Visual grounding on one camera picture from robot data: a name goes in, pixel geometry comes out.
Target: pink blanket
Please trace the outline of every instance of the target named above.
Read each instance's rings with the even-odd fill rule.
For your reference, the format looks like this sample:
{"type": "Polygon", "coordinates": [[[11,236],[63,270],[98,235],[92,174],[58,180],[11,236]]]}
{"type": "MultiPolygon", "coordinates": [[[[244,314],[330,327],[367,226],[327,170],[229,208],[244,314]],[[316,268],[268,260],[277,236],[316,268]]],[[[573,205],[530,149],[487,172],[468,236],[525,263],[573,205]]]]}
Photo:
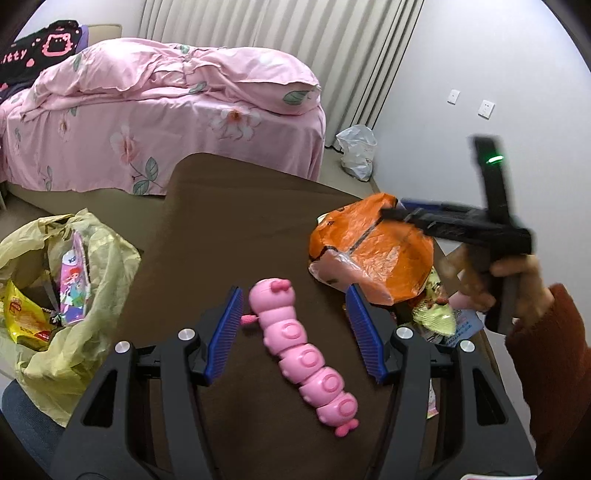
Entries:
{"type": "Polygon", "coordinates": [[[315,77],[281,52],[231,50],[242,49],[111,40],[80,54],[77,68],[74,56],[47,69],[0,105],[0,180],[165,194],[195,152],[315,180],[325,129],[315,77]]]}

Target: yellow snack package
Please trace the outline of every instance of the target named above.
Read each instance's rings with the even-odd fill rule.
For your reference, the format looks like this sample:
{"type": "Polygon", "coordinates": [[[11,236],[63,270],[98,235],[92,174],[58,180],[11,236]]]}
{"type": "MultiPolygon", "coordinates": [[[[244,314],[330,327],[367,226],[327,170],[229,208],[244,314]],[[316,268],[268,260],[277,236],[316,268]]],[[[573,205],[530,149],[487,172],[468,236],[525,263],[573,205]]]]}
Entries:
{"type": "Polygon", "coordinates": [[[8,280],[4,294],[4,320],[15,343],[37,352],[47,350],[51,333],[56,328],[49,322],[49,317],[49,313],[25,297],[12,280],[8,280]]]}
{"type": "Polygon", "coordinates": [[[413,308],[413,320],[419,325],[446,337],[455,335],[456,318],[435,268],[431,269],[423,292],[408,304],[413,308]]]}

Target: cartoon princess picture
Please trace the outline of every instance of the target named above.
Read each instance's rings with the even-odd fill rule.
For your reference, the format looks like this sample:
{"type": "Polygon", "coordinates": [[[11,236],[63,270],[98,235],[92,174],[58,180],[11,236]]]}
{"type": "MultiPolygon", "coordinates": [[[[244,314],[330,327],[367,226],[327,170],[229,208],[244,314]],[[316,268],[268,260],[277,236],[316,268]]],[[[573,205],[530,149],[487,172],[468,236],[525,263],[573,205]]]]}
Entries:
{"type": "Polygon", "coordinates": [[[79,267],[71,268],[68,276],[61,283],[61,310],[67,322],[77,320],[84,315],[85,293],[80,274],[79,267]]]}

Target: hello kitty print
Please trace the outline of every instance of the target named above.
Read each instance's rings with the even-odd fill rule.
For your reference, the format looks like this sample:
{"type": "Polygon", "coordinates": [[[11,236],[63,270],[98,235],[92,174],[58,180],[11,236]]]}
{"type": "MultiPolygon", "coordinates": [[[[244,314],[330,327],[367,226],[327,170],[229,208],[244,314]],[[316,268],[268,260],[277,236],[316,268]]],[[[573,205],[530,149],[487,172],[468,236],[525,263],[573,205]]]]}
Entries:
{"type": "Polygon", "coordinates": [[[0,54],[0,97],[15,85],[31,86],[43,70],[77,53],[82,36],[77,21],[59,20],[17,40],[0,54]]]}

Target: brown table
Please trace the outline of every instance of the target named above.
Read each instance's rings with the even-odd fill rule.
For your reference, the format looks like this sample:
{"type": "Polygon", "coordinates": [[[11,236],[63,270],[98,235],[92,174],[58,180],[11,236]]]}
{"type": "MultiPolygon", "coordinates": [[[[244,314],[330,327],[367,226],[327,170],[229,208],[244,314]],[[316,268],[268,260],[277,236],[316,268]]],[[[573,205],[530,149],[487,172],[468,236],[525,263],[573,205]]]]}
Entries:
{"type": "MultiPolygon", "coordinates": [[[[240,330],[224,374],[200,390],[216,463],[228,480],[362,479],[392,387],[376,386],[366,373],[342,310],[344,295],[307,271],[316,218],[358,199],[209,154],[178,164],[168,192],[163,223],[135,277],[116,340],[136,347],[158,343],[223,302],[233,284],[247,292],[262,278],[289,278],[298,318],[357,397],[361,425],[344,439],[335,437],[281,376],[261,331],[240,330]]],[[[490,353],[484,336],[476,344],[490,353]]],[[[152,401],[152,410],[157,404],[152,401]]],[[[425,462],[436,431],[437,418],[427,426],[425,462]]],[[[166,466],[162,434],[154,435],[158,463],[166,466]]]]}

